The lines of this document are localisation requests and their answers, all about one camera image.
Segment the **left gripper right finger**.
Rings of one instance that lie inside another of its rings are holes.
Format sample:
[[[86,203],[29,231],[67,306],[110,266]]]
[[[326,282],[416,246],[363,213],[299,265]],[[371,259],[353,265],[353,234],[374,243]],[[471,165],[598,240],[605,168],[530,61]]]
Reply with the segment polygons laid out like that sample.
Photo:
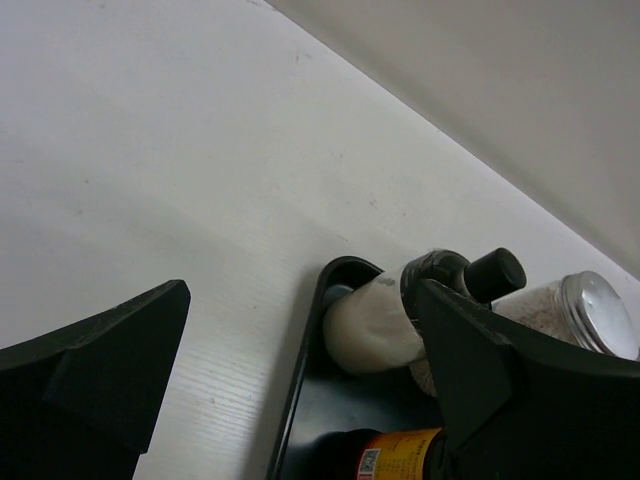
[[[456,479],[635,479],[639,366],[556,340],[433,280],[417,289]]]

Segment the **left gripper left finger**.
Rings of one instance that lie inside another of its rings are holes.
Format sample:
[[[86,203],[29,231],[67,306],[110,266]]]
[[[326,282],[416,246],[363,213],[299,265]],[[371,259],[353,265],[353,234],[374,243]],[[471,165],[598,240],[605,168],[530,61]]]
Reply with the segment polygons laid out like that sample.
[[[191,295],[170,280],[1,351],[4,479],[130,479],[150,446]]]

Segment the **silver-lid bead jar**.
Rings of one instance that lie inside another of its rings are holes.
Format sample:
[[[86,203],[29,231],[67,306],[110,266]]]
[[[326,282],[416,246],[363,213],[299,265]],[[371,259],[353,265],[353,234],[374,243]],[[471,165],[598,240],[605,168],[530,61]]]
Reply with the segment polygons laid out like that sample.
[[[601,275],[583,271],[525,290],[503,274],[434,279],[491,310],[557,340],[613,357],[639,359],[639,337],[623,300]]]

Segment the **red-lid chili sauce jar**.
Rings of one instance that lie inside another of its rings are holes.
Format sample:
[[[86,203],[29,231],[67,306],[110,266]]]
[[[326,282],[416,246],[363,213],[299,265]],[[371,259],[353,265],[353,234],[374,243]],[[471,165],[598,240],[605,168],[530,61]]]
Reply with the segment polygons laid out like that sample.
[[[339,432],[319,444],[311,479],[441,479],[441,428],[382,433]]]

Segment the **black-cap clear bottle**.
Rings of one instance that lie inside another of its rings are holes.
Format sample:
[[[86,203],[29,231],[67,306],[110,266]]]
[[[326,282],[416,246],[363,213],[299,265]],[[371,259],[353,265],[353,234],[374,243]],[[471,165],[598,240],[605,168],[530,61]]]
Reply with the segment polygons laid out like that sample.
[[[521,262],[503,247],[474,261],[452,250],[431,249],[378,274],[329,307],[323,334],[332,360],[353,375],[424,360],[417,314],[417,285],[422,280],[435,280],[488,307],[524,288],[527,277]]]

